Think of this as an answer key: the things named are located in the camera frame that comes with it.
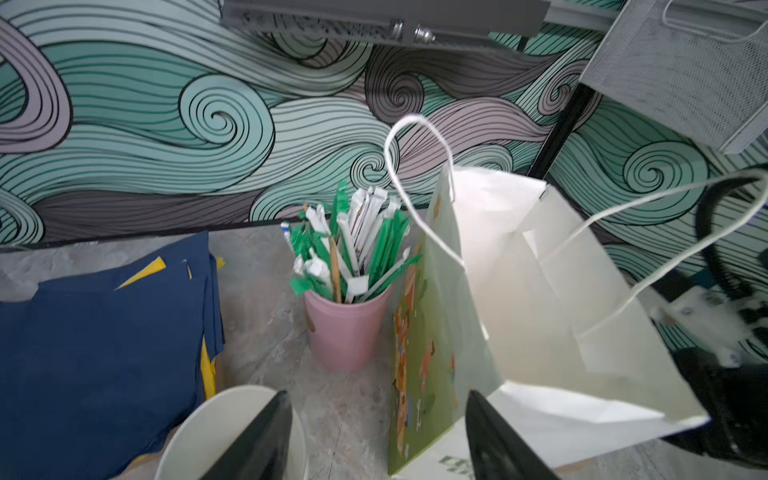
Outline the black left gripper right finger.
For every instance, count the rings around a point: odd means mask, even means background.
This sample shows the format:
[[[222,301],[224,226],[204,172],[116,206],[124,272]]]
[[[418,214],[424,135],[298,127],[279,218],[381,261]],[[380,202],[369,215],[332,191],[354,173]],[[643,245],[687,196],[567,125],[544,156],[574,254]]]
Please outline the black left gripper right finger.
[[[558,479],[554,471],[476,390],[468,394],[465,426],[475,479]]]

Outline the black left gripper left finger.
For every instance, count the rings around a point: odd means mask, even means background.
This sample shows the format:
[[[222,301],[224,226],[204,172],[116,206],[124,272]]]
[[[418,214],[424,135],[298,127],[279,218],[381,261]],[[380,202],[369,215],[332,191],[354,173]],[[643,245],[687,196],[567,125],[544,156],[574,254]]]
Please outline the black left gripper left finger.
[[[278,391],[201,479],[282,479],[292,424],[288,394]]]

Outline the white paper takeout bag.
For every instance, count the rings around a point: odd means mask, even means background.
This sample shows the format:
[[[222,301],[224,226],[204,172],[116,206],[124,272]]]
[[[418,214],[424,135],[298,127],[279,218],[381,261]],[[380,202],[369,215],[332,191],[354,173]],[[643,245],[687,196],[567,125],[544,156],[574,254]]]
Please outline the white paper takeout bag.
[[[629,285],[583,219],[543,180],[460,167],[447,141],[424,238],[395,320],[396,479],[462,479],[477,394],[548,467],[700,428],[710,415],[640,301],[725,227]]]

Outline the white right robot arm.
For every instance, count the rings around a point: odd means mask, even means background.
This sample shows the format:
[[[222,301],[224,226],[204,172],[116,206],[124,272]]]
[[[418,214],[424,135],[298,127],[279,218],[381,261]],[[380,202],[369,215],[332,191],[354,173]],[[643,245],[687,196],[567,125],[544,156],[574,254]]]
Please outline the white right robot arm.
[[[716,245],[703,270],[674,269],[639,296],[677,369],[710,416],[665,437],[698,456],[767,467],[767,303]]]

